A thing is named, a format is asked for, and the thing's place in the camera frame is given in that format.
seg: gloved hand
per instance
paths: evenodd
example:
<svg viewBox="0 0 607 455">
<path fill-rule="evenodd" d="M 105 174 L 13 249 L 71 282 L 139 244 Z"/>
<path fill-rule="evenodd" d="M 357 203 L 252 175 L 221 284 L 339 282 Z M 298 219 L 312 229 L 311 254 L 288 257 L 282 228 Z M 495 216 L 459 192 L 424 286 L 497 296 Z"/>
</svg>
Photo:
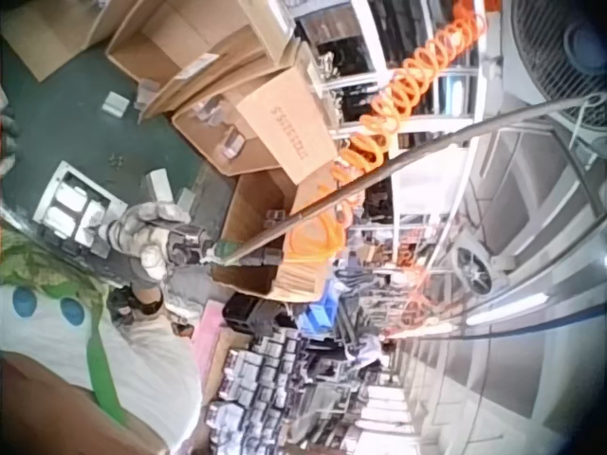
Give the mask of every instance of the gloved hand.
<svg viewBox="0 0 607 455">
<path fill-rule="evenodd" d="M 190 214 L 167 202 L 146 202 L 128 209 L 109 226 L 106 236 L 118 252 L 136 258 L 147 277 L 144 280 L 162 282 L 171 270 L 168 259 L 170 230 L 153 222 L 190 223 Z"/>
</svg>

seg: industrial fan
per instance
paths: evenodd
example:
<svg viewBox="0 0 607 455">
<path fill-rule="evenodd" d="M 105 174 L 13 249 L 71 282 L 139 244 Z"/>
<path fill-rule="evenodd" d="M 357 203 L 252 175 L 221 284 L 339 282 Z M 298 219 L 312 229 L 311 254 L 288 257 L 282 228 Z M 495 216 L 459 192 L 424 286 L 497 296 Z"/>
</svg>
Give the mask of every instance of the industrial fan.
<svg viewBox="0 0 607 455">
<path fill-rule="evenodd" d="M 464 228 L 450 250 L 451 269 L 462 284 L 475 296 L 485 297 L 508 284 L 506 271 L 514 268 L 512 261 L 491 256 L 487 249 Z"/>
<path fill-rule="evenodd" d="M 503 0 L 505 91 L 529 104 L 607 92 L 607 37 L 575 0 Z M 580 109 L 555 114 L 574 131 Z M 583 112 L 579 138 L 607 158 L 607 101 Z"/>
</svg>

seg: green floor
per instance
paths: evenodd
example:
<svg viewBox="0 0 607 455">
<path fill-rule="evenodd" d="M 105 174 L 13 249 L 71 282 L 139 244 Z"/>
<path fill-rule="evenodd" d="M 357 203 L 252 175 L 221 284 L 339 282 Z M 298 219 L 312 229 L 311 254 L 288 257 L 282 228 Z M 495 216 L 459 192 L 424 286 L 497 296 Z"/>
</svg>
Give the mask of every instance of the green floor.
<svg viewBox="0 0 607 455">
<path fill-rule="evenodd" d="M 133 100 L 137 89 L 105 58 L 103 46 L 39 83 L 3 43 L 1 83 L 22 130 L 23 152 L 3 181 L 3 198 L 13 209 L 33 214 L 62 160 L 129 204 L 137 200 L 141 177 L 153 169 L 166 168 L 177 192 L 191 187 L 201 167 L 208 166 L 167 119 L 138 125 L 132 104 L 121 119 L 101 110 L 110 91 Z M 112 155 L 123 156 L 120 168 L 110 165 Z"/>
</svg>

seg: orange coiled hose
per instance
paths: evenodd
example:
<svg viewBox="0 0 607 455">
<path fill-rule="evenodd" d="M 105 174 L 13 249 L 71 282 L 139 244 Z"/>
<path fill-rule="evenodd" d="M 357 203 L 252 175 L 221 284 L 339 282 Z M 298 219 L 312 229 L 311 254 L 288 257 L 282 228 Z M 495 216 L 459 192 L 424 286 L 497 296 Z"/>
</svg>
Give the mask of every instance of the orange coiled hose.
<svg viewBox="0 0 607 455">
<path fill-rule="evenodd" d="M 373 113 L 361 116 L 360 123 L 372 135 L 355 133 L 350 137 L 349 145 L 339 151 L 341 160 L 336 160 L 331 168 L 338 185 L 345 185 L 383 164 L 384 154 L 388 152 L 400 124 L 411 116 L 432 81 L 485 33 L 485 18 L 466 8 L 463 3 L 466 1 L 469 0 L 460 0 L 455 4 L 453 22 L 436 32 L 434 38 L 419 47 L 412 58 L 405 59 L 386 89 L 371 101 Z M 328 193 L 327 188 L 320 188 L 319 198 Z M 344 230 L 352 224 L 353 209 L 360 207 L 363 202 L 364 192 L 339 204 L 339 216 L 331 209 L 293 228 L 287 234 L 289 248 L 285 260 L 318 262 L 334 257 L 345 248 Z M 304 233 L 310 223 L 322 226 L 323 240 Z"/>
</svg>

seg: green strap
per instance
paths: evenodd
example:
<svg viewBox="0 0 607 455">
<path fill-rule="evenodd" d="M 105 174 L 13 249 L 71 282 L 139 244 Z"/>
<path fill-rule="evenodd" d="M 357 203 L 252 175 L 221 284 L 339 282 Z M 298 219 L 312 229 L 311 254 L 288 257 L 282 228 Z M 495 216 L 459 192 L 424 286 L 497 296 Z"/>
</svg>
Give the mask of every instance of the green strap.
<svg viewBox="0 0 607 455">
<path fill-rule="evenodd" d="M 105 286 L 71 264 L 53 257 L 28 237 L 1 222 L 0 229 L 0 283 L 29 286 L 54 300 L 73 297 L 90 310 L 92 325 L 86 345 L 86 363 L 93 393 L 100 408 L 124 425 L 124 410 L 120 406 L 99 333 Z"/>
<path fill-rule="evenodd" d="M 99 305 L 94 305 L 91 309 L 91 338 L 88 339 L 86 346 L 86 362 L 88 363 L 88 373 L 91 378 L 91 385 L 97 403 L 110 417 L 121 425 L 125 425 L 126 416 L 124 409 L 120 405 L 110 364 L 107 361 L 107 355 L 103 349 L 101 342 L 101 334 L 99 333 L 99 323 L 101 321 L 101 312 L 103 308 Z"/>
</svg>

